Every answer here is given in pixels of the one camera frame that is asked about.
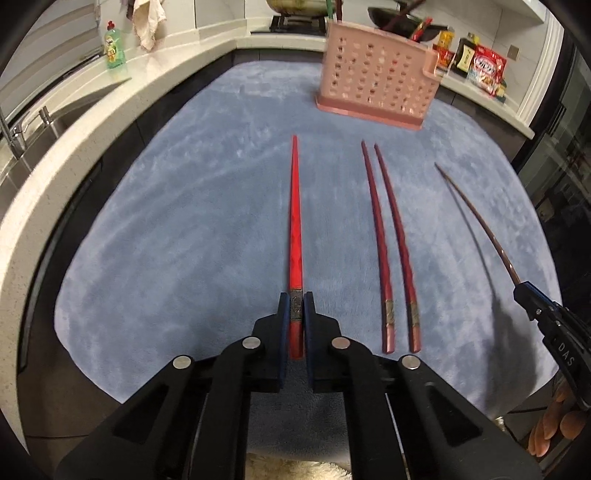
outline bright red chopstick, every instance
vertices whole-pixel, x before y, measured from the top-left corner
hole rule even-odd
[[[291,223],[290,223],[290,357],[304,356],[302,327],[303,274],[301,260],[300,167],[297,136],[291,146]]]
[[[388,247],[386,245],[386,234],[382,209],[379,206],[378,189],[375,186],[374,172],[369,160],[368,149],[365,141],[361,142],[365,170],[368,174],[369,196],[371,197],[372,210],[374,212],[375,236],[378,243],[379,262],[379,283],[382,294],[382,352],[393,353],[395,348],[395,327],[394,327],[394,299],[392,296],[392,284],[390,282],[390,266],[388,264]]]
[[[386,193],[388,194],[388,201],[390,203],[392,218],[394,220],[394,229],[396,230],[396,237],[398,238],[398,252],[400,254],[400,263],[402,264],[404,294],[407,301],[410,349],[412,353],[417,353],[421,351],[421,325],[418,316],[417,292],[414,288],[413,269],[410,265],[404,227],[402,226],[402,219],[400,217],[400,211],[398,210],[398,204],[396,203],[396,196],[392,189],[392,183],[390,182],[390,176],[388,175],[388,170],[386,169],[386,164],[384,163],[384,158],[378,144],[374,145],[374,149],[375,154],[378,156],[379,168],[382,170],[382,175],[384,177]]]

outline green bottle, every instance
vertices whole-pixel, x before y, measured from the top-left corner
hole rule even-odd
[[[105,53],[107,55],[107,66],[114,69],[125,63],[125,52],[121,33],[115,28],[115,24],[109,20],[107,33],[105,34]]]

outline yellow pot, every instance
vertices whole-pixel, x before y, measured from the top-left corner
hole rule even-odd
[[[335,0],[331,0],[335,12]],[[325,17],[326,0],[267,0],[267,5],[280,15],[302,17]]]

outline glass door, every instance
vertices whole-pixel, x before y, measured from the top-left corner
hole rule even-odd
[[[591,70],[579,52],[555,120],[519,178],[548,240],[564,305],[591,320]]]

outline dish soap bottle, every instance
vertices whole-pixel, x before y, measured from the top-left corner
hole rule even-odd
[[[456,56],[450,66],[451,71],[457,73],[461,77],[466,78],[476,53],[476,46],[480,43],[480,38],[474,33],[469,33],[468,37],[460,39],[460,44],[457,46]]]
[[[107,33],[105,34],[105,53],[107,54],[107,67],[114,69],[125,63],[125,52],[121,33],[115,28],[115,24],[109,20]]]

